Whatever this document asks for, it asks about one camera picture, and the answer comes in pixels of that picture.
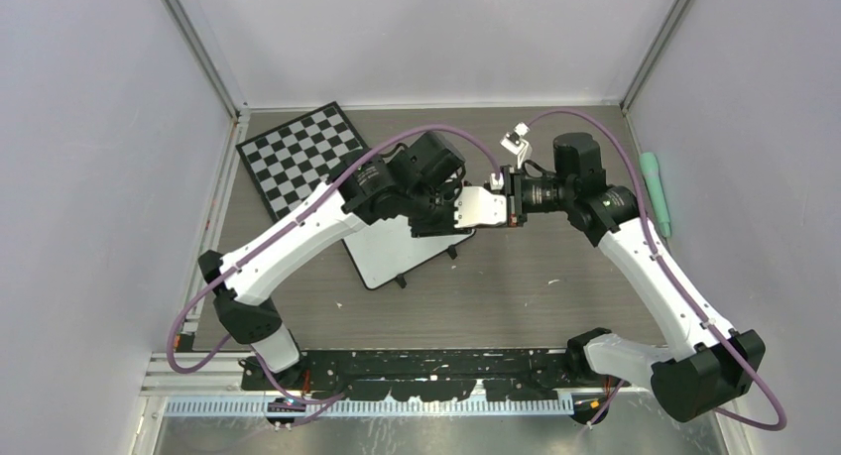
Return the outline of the small black-framed whiteboard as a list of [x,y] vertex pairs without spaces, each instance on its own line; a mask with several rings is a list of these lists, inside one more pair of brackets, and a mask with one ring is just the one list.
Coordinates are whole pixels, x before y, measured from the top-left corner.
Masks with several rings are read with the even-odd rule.
[[375,290],[397,283],[405,288],[406,274],[439,255],[454,260],[456,247],[472,238],[467,234],[415,238],[406,217],[378,221],[342,239],[362,285]]

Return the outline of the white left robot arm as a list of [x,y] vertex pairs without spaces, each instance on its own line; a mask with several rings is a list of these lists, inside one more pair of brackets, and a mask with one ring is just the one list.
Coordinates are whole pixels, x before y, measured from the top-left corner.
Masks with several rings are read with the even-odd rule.
[[250,346],[278,388],[295,388],[304,374],[300,346],[272,301],[273,291],[334,243],[372,225],[402,217],[413,237],[448,235],[465,159],[435,130],[413,143],[393,140],[385,154],[356,151],[340,161],[290,214],[248,244],[198,259],[219,321]]

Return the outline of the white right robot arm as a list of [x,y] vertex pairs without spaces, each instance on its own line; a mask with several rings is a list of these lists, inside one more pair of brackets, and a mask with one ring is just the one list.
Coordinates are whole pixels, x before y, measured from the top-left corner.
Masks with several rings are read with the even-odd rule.
[[610,185],[601,149],[587,133],[552,142],[553,171],[509,171],[517,218],[561,211],[625,276],[660,329],[662,347],[595,328],[567,342],[564,368],[579,386],[602,376],[653,393],[674,420],[687,422],[743,396],[766,353],[754,330],[739,331],[699,293],[642,215],[635,193]]

